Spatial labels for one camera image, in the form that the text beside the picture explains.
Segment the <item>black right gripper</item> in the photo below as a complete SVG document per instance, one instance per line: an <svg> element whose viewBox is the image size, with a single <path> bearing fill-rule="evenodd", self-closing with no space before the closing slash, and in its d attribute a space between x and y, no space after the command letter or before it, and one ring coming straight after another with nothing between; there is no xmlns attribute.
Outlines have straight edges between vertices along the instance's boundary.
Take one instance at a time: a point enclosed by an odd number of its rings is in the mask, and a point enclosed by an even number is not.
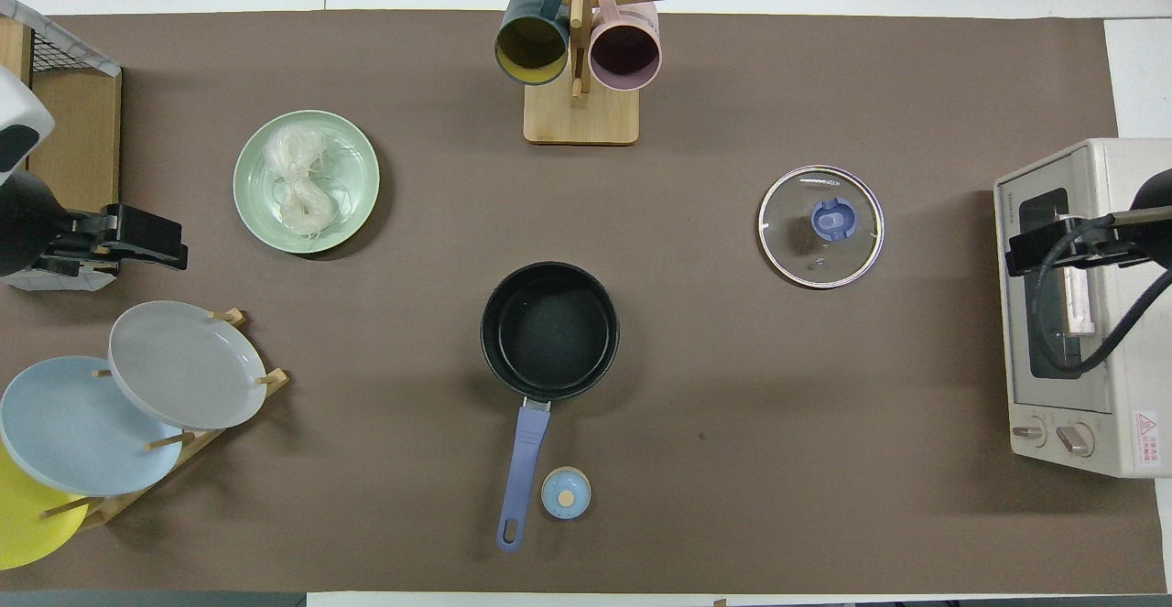
<svg viewBox="0 0 1172 607"><path fill-rule="evenodd" d="M1054 266L1072 262L1072 243L1063 243L1067 234L1096 234L1096 266L1134 266L1147 262L1147 251L1140 248L1138 237L1147 226L1147 214L1139 211L1118 211L1086 219L1083 216L1059 214L1054 229L1033 231L1008 237L1006 251L1006 274L1026 277L1037 272L1052 248L1058 248Z"/></svg>

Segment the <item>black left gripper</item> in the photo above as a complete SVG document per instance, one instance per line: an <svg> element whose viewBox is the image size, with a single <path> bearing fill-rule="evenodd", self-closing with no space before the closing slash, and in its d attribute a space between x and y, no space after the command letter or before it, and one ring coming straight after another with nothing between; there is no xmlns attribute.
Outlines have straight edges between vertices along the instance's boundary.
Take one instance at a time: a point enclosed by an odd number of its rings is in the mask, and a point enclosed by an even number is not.
<svg viewBox="0 0 1172 607"><path fill-rule="evenodd" d="M60 277L118 277L120 265L104 259L109 248L102 239L120 243L121 262L188 270L189 248L176 244L177 224L130 205L108 205L100 213L71 211L71 229L50 241L38 258L38 270Z"/></svg>

